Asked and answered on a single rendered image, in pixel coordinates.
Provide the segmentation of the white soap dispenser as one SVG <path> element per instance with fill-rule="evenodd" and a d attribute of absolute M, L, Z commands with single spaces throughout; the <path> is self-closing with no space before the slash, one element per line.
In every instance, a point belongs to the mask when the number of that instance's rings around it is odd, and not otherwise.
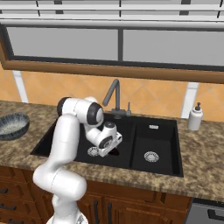
<path fill-rule="evenodd" d="M 187 128 L 189 130 L 199 130 L 200 124 L 203 118 L 203 111 L 200 107 L 200 103 L 197 103 L 196 107 L 193 107 L 189 113 Z"/>

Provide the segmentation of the dark grey tap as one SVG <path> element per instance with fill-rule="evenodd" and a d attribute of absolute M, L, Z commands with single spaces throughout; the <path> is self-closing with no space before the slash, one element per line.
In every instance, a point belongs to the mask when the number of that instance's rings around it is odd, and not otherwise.
<path fill-rule="evenodd" d="M 115 93 L 115 108 L 111 109 L 111 114 L 115 116 L 115 119 L 121 119 L 123 116 L 131 116 L 130 102 L 128 102 L 128 110 L 120 109 L 120 81 L 118 79 L 113 80 L 102 101 L 102 105 L 106 107 L 109 104 L 113 93 Z"/>

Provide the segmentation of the grey dishwasher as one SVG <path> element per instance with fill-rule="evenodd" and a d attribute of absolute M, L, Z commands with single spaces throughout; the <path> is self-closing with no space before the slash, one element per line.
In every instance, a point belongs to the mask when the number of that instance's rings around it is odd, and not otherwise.
<path fill-rule="evenodd" d="M 217 215 L 224 216 L 224 202 L 193 198 L 185 224 L 224 224 L 224 221 L 209 219 L 208 209 L 213 209 Z"/>

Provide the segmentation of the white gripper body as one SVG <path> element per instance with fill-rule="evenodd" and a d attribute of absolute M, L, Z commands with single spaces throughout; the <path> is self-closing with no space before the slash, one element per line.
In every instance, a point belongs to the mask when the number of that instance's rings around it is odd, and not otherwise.
<path fill-rule="evenodd" d="M 99 155 L 104 158 L 109 152 L 111 152 L 118 144 L 122 142 L 122 138 L 104 139 L 99 145 Z"/>

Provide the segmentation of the wooden framed window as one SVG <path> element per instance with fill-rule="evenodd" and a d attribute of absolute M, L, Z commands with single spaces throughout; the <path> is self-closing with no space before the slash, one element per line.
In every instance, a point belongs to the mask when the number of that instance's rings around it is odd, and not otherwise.
<path fill-rule="evenodd" d="M 0 24 L 5 70 L 224 84 L 224 28 Z"/>

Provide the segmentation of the round metal sink drain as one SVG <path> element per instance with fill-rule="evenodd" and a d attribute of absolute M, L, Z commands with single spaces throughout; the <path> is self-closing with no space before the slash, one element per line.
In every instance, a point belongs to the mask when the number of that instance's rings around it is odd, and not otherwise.
<path fill-rule="evenodd" d="M 87 154 L 91 157 L 97 157 L 99 155 L 99 149 L 97 147 L 90 147 L 87 150 Z"/>
<path fill-rule="evenodd" d="M 147 151 L 144 154 L 144 159 L 150 163 L 156 163 L 159 160 L 159 155 L 154 151 Z"/>

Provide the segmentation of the grey speckled bowl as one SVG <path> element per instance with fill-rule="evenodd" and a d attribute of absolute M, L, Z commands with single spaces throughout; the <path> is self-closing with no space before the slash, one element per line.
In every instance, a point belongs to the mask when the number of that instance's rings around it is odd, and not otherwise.
<path fill-rule="evenodd" d="M 0 117 L 0 141 L 12 141 L 22 137 L 29 129 L 30 119 L 23 113 Z"/>

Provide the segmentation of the wooden drawer front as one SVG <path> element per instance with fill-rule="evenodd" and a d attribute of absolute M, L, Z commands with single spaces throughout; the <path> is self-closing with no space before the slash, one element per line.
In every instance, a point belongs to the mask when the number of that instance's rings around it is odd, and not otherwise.
<path fill-rule="evenodd" d="M 1 196 L 22 201 L 36 201 L 27 184 L 0 180 L 0 189 L 4 188 L 8 188 L 8 192 L 0 193 Z"/>
<path fill-rule="evenodd" d="M 33 218 L 40 217 L 39 212 L 38 212 L 34 202 L 0 198 L 0 203 L 5 204 L 7 207 L 13 207 L 13 206 L 17 207 L 17 209 L 15 211 L 9 211 L 9 210 L 0 208 L 1 211 L 11 212 L 13 214 L 18 214 L 18 215 L 30 216 Z"/>
<path fill-rule="evenodd" d="M 8 223 L 8 219 L 13 219 L 14 221 L 23 221 L 24 224 L 44 224 L 41 219 L 30 218 L 27 216 L 18 216 L 9 213 L 0 213 L 0 221 Z"/>

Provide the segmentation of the black double sink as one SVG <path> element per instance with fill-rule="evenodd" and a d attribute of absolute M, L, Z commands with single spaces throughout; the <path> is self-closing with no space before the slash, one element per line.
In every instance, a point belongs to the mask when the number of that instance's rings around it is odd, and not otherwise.
<path fill-rule="evenodd" d="M 104 139 L 121 137 L 118 144 L 105 157 L 88 155 L 90 147 L 97 147 Z M 154 151 L 159 155 L 156 163 L 147 162 L 144 154 Z M 80 140 L 75 158 L 78 162 L 106 165 L 115 168 L 152 172 L 183 177 L 177 122 L 141 116 L 115 119 L 106 114 L 97 127 L 80 125 Z"/>

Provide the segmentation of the wooden cupboard door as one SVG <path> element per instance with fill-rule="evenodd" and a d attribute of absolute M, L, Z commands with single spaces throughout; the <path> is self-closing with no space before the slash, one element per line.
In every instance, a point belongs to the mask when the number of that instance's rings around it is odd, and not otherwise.
<path fill-rule="evenodd" d="M 112 224 L 185 224 L 186 212 L 106 197 L 108 223 L 109 202 L 112 203 Z"/>
<path fill-rule="evenodd" d="M 102 213 L 102 196 L 92 193 L 86 193 L 77 204 L 80 211 L 86 216 L 88 224 L 95 224 L 95 210 L 94 201 L 98 200 L 98 216 L 100 224 L 103 224 L 103 213 Z"/>

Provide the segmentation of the white window blinds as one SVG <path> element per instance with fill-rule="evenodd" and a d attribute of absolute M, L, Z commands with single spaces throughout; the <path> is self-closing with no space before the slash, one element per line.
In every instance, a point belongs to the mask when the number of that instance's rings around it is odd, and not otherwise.
<path fill-rule="evenodd" d="M 224 1 L 0 0 L 5 25 L 224 28 Z"/>

